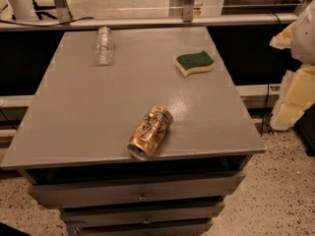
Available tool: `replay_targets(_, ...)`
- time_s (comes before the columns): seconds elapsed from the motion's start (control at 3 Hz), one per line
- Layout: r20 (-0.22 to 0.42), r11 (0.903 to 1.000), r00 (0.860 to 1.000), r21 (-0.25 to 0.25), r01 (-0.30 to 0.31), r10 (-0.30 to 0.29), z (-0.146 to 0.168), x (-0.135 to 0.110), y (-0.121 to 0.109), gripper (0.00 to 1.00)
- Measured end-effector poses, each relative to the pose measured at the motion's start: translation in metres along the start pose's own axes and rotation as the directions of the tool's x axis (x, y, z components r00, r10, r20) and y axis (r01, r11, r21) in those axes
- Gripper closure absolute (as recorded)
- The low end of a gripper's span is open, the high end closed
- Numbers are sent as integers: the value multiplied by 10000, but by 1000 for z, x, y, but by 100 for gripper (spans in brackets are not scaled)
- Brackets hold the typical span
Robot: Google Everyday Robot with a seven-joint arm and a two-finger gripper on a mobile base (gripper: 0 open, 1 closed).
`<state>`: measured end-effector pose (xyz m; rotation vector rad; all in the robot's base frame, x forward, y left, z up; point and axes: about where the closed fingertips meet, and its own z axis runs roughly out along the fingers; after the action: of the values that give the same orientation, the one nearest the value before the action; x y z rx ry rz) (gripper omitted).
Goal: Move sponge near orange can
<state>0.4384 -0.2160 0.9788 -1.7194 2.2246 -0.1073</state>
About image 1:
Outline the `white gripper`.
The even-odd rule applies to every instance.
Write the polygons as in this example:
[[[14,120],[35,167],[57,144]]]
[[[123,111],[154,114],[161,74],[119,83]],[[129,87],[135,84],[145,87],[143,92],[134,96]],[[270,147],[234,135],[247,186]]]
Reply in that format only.
[[[315,0],[283,31],[274,36],[270,45],[290,49],[294,59],[304,63],[296,72],[287,70],[283,76],[270,125],[285,131],[315,103]]]

